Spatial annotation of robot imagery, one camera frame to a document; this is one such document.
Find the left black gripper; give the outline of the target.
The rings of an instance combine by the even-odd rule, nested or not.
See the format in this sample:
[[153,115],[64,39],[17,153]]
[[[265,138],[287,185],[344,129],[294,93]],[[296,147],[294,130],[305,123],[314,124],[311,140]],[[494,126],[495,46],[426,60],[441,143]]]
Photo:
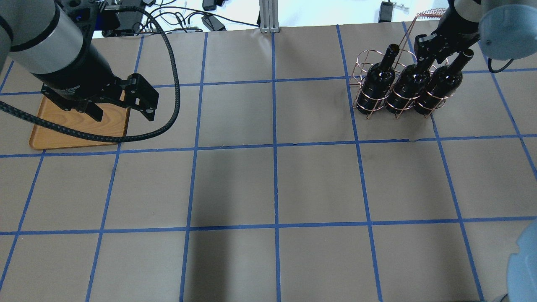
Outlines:
[[[141,74],[121,80],[90,42],[83,42],[81,51],[68,66],[47,74],[33,72],[32,75],[69,101],[99,99],[102,94],[119,98],[124,91],[123,101],[128,108],[140,112],[150,122],[155,120],[159,103],[157,90]],[[92,101],[83,102],[82,112],[96,122],[101,122],[104,114]]]

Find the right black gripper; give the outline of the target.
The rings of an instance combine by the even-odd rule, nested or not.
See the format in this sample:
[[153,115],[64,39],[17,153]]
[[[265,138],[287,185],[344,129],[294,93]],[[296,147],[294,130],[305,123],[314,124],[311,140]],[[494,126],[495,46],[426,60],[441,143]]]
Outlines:
[[454,53],[470,48],[480,39],[480,20],[480,6],[449,6],[430,35],[421,34],[414,39],[417,61],[433,58],[441,63]]

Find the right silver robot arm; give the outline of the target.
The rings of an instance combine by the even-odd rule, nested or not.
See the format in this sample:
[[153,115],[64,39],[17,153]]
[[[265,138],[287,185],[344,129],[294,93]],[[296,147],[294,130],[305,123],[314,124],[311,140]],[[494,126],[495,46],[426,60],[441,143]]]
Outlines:
[[535,0],[450,0],[437,28],[415,38],[418,59],[442,62],[481,41],[493,60],[518,60],[537,50]]

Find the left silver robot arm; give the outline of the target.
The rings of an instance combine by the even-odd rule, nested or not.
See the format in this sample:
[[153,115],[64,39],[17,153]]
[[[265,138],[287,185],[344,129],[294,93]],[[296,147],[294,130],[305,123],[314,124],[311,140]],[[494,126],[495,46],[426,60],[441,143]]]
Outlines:
[[42,82],[42,94],[64,111],[102,120],[100,104],[155,118],[159,94],[140,74],[115,76],[92,45],[95,29],[116,28],[105,1],[2,0],[1,52]]

